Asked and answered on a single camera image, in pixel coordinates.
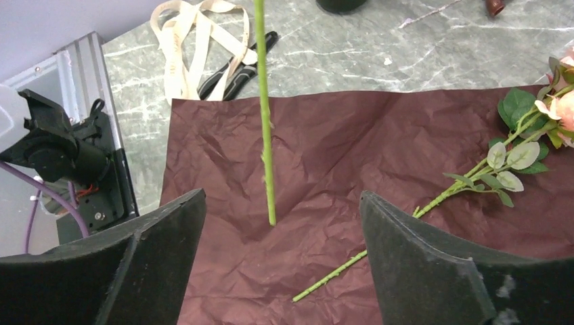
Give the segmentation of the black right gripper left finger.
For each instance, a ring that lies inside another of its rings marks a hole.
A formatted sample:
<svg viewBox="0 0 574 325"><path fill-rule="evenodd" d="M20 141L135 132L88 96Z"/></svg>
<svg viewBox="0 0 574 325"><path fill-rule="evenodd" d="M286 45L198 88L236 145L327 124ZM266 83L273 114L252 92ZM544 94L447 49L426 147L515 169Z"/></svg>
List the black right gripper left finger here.
<svg viewBox="0 0 574 325"><path fill-rule="evenodd" d="M196 189L40 255L1 259L2 324L176 324L206 217Z"/></svg>

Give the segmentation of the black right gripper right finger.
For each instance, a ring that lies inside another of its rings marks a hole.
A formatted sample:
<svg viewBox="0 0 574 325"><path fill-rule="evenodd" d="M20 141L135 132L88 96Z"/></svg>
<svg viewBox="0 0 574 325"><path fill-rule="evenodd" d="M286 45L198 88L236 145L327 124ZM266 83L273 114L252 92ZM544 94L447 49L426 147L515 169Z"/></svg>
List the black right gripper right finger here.
<svg viewBox="0 0 574 325"><path fill-rule="evenodd" d="M384 324L572 324L573 260L487 248L362 192L363 236Z"/></svg>

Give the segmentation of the dark red wrapping paper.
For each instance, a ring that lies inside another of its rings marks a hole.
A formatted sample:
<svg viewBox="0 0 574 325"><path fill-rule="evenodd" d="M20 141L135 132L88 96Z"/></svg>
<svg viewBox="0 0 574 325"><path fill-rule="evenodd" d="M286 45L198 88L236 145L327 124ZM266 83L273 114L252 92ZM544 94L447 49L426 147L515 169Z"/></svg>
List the dark red wrapping paper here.
<svg viewBox="0 0 574 325"><path fill-rule="evenodd" d="M507 130L508 90L344 91L271 100L277 225L255 98L176 100L162 203L202 188L206 221L179 324L384 324L359 204L423 207ZM573 260L573 150L545 143L513 207L463 192L420 220L497 251Z"/></svg>

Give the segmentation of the red flower bouquet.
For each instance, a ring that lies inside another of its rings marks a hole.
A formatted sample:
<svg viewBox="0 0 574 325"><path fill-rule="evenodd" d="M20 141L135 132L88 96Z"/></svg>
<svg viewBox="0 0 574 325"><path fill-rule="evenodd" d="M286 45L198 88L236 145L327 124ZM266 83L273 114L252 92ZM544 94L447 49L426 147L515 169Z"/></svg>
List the red flower bouquet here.
<svg viewBox="0 0 574 325"><path fill-rule="evenodd" d="M509 127L504 141L491 141L486 157L464 175L447 173L454 182L412 216L421 218L451 196L465 191L495 193L513 207L509 192L522 192L516 171L539 165L539 139L547 135L555 148L573 146L573 50L561 59L550 58L549 84L536 96L511 89L498 104L498 113Z"/></svg>

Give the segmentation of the light pink flower stem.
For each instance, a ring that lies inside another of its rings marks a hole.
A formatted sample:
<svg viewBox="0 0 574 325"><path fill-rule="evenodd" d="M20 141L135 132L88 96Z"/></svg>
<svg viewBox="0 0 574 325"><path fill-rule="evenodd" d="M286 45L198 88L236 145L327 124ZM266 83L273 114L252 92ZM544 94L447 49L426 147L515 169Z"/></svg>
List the light pink flower stem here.
<svg viewBox="0 0 574 325"><path fill-rule="evenodd" d="M273 182L273 161L272 161L272 140L271 140L271 120L269 109L269 92L267 86L266 53L267 46L265 40L265 17L264 0L254 0L255 4L255 39L257 44L257 72L259 78L259 101L262 126L263 150L261 159L264 166L264 183L267 198L268 220L270 226L275 226L275 192Z"/></svg>

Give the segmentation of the beige ribbon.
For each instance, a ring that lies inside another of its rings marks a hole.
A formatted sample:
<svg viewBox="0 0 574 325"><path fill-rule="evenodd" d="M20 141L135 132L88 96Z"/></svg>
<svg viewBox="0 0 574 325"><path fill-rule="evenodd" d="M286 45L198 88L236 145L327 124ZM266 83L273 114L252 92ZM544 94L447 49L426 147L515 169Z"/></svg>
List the beige ribbon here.
<svg viewBox="0 0 574 325"><path fill-rule="evenodd" d="M220 14L236 9L241 10L243 15L243 33L240 40L203 14L204 11ZM202 1L196 5L187 1L166 1L152 12L150 26L158 39L158 48L166 60L164 96L167 102L173 99L200 99L198 86L212 40L231 52L233 57L208 95L208 101L223 100L227 82L239 65L254 64L258 59L257 53L248 45L250 21L246 9L228 1ZM183 61L183 41L193 29L196 30L194 56L191 64L186 66Z"/></svg>

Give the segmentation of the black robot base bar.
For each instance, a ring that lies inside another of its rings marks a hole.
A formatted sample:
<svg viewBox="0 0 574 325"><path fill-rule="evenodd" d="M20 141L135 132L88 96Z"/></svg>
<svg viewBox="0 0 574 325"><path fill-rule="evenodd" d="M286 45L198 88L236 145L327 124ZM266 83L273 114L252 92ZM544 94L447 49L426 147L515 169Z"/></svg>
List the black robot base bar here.
<svg viewBox="0 0 574 325"><path fill-rule="evenodd" d="M40 253L137 216L105 101L73 125L58 103L1 87L1 254Z"/></svg>

